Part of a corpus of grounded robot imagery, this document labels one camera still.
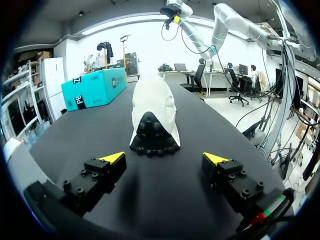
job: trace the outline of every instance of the refrigerator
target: refrigerator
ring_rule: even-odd
[[[47,58],[41,61],[41,80],[44,83],[45,97],[52,122],[61,117],[61,110],[66,109],[61,84],[65,83],[62,57]]]

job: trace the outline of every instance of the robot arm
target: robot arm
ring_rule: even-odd
[[[283,42],[281,39],[270,39],[270,36],[266,31],[261,29],[253,22],[243,18],[230,6],[224,3],[219,3],[214,7],[213,11],[215,16],[215,24],[213,28],[211,45],[205,44],[201,34],[198,32],[195,26],[188,21],[188,17],[193,14],[192,9],[185,4],[183,0],[168,0],[167,6],[174,6],[180,9],[179,18],[175,18],[174,21],[182,27],[184,32],[197,48],[198,52],[201,53],[201,57],[205,60],[209,60],[217,54],[216,50],[219,51],[224,44],[229,30],[238,31],[248,36],[248,38],[254,40],[263,49],[281,51],[283,47]],[[307,32],[305,31],[305,25],[301,24],[296,19],[294,14],[286,5],[281,6],[284,11],[284,16],[294,27],[296,26],[296,32],[300,32],[300,34],[297,33],[300,44],[290,43],[294,54],[307,58],[310,61],[314,61],[316,59],[316,49],[312,43],[312,40],[308,37]],[[214,45],[216,49],[212,47],[206,51],[208,47],[212,45]]]

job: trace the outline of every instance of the floor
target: floor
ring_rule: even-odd
[[[210,98],[205,98],[203,95],[199,95],[199,97],[203,98],[204,101],[210,107],[212,107],[217,112],[219,112],[234,126],[236,126],[237,122],[240,120],[242,116],[244,116],[248,112],[260,107],[261,105],[267,102],[267,98],[263,98],[262,102],[259,103],[257,99],[250,100],[249,97],[246,97],[246,99],[249,101],[249,105],[245,104],[244,107],[242,107],[241,103],[238,102],[237,100],[230,103],[230,100],[228,99],[228,95],[226,93],[221,93],[221,92],[213,93],[211,94]],[[272,107],[272,113],[271,113],[272,120],[274,119],[274,116],[277,112],[277,107],[278,107],[278,104],[274,103]],[[266,106],[263,106],[260,109],[250,113],[245,118],[243,118],[237,126],[239,131],[243,132],[246,129],[248,129],[250,126],[255,124],[256,122],[260,121],[265,111],[266,111]],[[284,128],[282,130],[282,134],[281,134],[281,148],[284,147],[284,145],[286,144],[286,142],[290,137],[291,138],[288,144],[286,145],[286,147],[288,147],[290,143],[292,143],[293,148],[298,146],[300,140],[296,136],[296,130],[298,129],[298,126],[299,126],[299,124],[297,125],[297,122],[298,122],[298,118],[296,116],[292,117],[291,119],[285,122]],[[269,128],[270,126],[268,124],[268,126],[265,129],[265,132],[268,132]],[[286,153],[287,152],[284,150],[282,152],[282,155],[285,156]],[[302,149],[302,155],[303,155],[302,166],[299,166],[298,161],[292,163],[292,168],[291,168],[292,170],[289,173],[289,178],[287,181],[283,183],[287,188],[290,187],[296,191],[296,197],[292,205],[295,214],[300,209],[300,202],[303,199],[303,197],[306,195],[304,189],[305,189],[305,186],[309,183],[310,179],[308,179],[308,181],[304,181],[302,179],[302,173],[305,170],[306,166],[308,165],[309,160],[311,159],[313,154],[311,150],[308,150],[307,147],[304,146]]]

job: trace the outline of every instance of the bottle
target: bottle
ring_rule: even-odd
[[[43,123],[37,123],[35,127],[35,134],[40,138],[42,134],[44,133],[44,124]]]
[[[44,129],[47,130],[49,127],[51,126],[50,122],[49,121],[46,121],[44,123]]]
[[[37,137],[35,131],[29,130],[28,131],[28,142],[29,142],[30,148],[36,143],[37,140],[38,140],[38,137]]]
[[[30,143],[29,143],[28,139],[22,139],[22,142],[26,145],[26,147],[27,147],[28,149],[30,149],[30,148],[31,148],[31,146],[30,146]]]

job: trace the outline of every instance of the white shoe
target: white shoe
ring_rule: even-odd
[[[159,76],[141,78],[133,92],[130,149],[140,155],[163,156],[180,149],[174,96]]]

